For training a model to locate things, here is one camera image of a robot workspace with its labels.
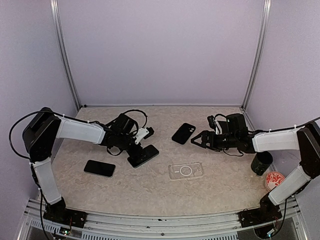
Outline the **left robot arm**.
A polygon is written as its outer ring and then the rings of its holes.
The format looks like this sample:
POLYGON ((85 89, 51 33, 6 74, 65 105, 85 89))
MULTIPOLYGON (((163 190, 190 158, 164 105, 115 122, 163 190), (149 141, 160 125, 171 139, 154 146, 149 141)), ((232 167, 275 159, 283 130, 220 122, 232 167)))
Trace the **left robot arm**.
POLYGON ((129 117, 129 112, 120 113, 108 123, 98 120, 85 121, 52 111, 49 107, 31 112, 17 120, 9 129, 8 141, 12 151, 20 158, 29 161, 35 184, 50 208, 50 214, 63 223, 70 218, 65 200, 60 193, 52 169, 52 151, 58 140, 71 140, 90 143, 106 148, 108 154, 112 148, 128 155, 128 162, 134 168, 146 163, 147 148, 141 140, 146 139, 150 130, 139 126, 129 117), (32 118, 22 131, 22 141, 26 154, 19 153, 14 147, 12 136, 15 127, 32 118))

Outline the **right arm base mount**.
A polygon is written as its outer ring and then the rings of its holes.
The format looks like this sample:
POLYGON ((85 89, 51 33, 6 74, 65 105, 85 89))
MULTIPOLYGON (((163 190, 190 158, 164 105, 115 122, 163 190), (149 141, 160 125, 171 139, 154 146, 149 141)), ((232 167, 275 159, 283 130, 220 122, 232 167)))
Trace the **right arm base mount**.
POLYGON ((267 198, 260 200, 260 206, 253 209, 245 209, 238 213, 242 228, 260 225, 282 218, 278 205, 274 205, 267 198))

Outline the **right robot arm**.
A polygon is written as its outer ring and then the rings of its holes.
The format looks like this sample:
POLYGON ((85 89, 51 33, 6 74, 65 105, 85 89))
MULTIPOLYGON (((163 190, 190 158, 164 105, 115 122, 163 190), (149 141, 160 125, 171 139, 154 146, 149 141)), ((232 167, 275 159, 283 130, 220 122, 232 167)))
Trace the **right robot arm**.
POLYGON ((208 116, 207 120, 212 130, 204 130, 190 140, 201 148, 215 152, 236 148, 246 154, 283 150, 300 152, 299 165, 260 200, 260 207, 255 212, 260 222, 268 221, 283 201, 302 191, 320 175, 320 128, 314 120, 282 129, 250 131, 244 115, 234 113, 225 116, 226 132, 219 128, 214 116, 208 116))

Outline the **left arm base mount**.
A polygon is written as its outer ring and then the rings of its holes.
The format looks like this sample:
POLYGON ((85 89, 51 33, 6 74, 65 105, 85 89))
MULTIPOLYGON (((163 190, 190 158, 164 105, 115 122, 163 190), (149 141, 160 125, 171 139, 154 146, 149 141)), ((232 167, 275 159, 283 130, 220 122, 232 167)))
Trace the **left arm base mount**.
POLYGON ((47 204, 43 214, 45 220, 82 229, 84 228, 87 216, 88 214, 85 211, 66 208, 63 197, 57 203, 47 204))

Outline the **dark phone case underneath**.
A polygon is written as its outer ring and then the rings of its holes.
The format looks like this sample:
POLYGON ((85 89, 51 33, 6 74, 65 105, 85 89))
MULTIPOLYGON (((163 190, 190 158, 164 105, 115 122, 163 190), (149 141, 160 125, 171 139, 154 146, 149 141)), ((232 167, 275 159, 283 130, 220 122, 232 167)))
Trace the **dark phone case underneath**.
POLYGON ((171 140, 180 145, 184 145, 195 130, 196 130, 196 127, 194 125, 191 125, 185 122, 173 134, 173 136, 171 137, 171 140))

